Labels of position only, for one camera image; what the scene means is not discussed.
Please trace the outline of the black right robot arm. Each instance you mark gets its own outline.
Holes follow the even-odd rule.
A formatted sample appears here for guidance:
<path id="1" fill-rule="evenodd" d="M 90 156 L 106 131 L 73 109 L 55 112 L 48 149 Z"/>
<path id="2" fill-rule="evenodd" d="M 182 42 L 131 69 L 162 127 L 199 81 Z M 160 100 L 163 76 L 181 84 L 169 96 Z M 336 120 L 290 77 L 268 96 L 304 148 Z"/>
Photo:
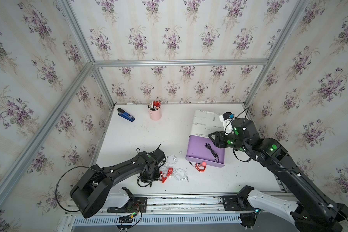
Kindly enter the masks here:
<path id="1" fill-rule="evenodd" d="M 237 195 L 222 197 L 226 211 L 254 210 L 242 219 L 244 227 L 252 227 L 256 216 L 264 210 L 293 224 L 300 232 L 341 232 L 341 222 L 348 220 L 348 207 L 324 194 L 298 167 L 287 149 L 273 138 L 261 138 L 253 123 L 246 118 L 228 119 L 224 131 L 208 135 L 214 146 L 244 152 L 249 160 L 260 163 L 272 172 L 295 196 L 286 201 L 251 186 L 244 186 Z"/>

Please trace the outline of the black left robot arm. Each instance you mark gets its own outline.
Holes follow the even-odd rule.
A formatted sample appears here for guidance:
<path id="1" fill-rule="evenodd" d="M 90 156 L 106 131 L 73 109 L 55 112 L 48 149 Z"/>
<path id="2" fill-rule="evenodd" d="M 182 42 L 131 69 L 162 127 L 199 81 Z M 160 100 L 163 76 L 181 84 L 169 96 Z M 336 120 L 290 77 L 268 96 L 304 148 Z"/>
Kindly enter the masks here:
<path id="1" fill-rule="evenodd" d="M 54 189 L 54 198 L 58 206 L 66 212 L 80 212 L 84 218 L 90 218 L 98 213 L 106 202 L 110 189 L 116 184 L 138 175 L 138 181 L 144 187 L 151 186 L 160 179 L 160 167 L 166 161 L 165 153 L 156 148 L 153 152 L 137 150 L 133 158 L 112 166 L 100 167 L 95 164 L 86 168 L 86 172 L 70 191 L 70 197 L 77 206 L 77 210 L 64 208 L 58 195 L 57 182 Z"/>

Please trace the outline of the purple top drawer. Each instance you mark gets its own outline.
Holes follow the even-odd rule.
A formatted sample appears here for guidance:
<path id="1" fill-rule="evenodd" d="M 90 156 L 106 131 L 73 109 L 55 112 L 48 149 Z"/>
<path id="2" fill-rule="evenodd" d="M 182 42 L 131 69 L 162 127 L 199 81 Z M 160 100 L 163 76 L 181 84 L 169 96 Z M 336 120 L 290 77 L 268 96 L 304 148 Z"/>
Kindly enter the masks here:
<path id="1" fill-rule="evenodd" d="M 205 147 L 209 143 L 211 147 L 217 152 L 219 162 L 214 162 L 214 157 L 211 152 Z M 186 160 L 194 163 L 206 162 L 208 166 L 217 168 L 224 167 L 225 149 L 214 146 L 209 138 L 190 136 L 188 140 L 188 148 L 186 153 Z"/>

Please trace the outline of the black wired earphones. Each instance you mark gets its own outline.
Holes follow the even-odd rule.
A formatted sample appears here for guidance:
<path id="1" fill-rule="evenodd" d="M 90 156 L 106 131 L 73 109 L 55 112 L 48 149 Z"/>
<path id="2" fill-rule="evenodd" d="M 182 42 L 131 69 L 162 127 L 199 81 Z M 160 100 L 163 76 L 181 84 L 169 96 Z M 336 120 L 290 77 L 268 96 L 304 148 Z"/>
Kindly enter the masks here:
<path id="1" fill-rule="evenodd" d="M 219 156 L 217 154 L 217 152 L 211 147 L 211 145 L 209 143 L 205 144 L 205 147 L 211 152 L 211 154 L 214 157 L 214 162 L 219 162 Z"/>
<path id="2" fill-rule="evenodd" d="M 137 184 L 141 188 L 152 187 L 153 179 L 150 175 L 140 174 L 137 178 Z"/>

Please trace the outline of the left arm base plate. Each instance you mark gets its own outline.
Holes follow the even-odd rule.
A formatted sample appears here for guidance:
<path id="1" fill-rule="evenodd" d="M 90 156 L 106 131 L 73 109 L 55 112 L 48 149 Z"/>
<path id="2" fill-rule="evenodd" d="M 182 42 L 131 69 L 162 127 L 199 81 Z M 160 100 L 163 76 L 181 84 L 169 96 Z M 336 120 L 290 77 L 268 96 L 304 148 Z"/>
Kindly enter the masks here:
<path id="1" fill-rule="evenodd" d="M 140 211 L 145 213 L 147 210 L 147 197 L 136 197 L 131 198 L 128 202 L 121 208 L 109 207 L 107 213 L 134 213 Z"/>

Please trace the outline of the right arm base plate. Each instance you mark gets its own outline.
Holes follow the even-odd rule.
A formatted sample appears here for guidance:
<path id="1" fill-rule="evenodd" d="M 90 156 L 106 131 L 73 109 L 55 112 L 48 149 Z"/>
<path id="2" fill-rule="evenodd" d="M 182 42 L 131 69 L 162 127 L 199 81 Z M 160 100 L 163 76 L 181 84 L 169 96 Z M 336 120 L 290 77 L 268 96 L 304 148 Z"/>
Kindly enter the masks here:
<path id="1" fill-rule="evenodd" d="M 255 211 L 246 196 L 243 195 L 225 195 L 219 199 L 225 211 Z"/>

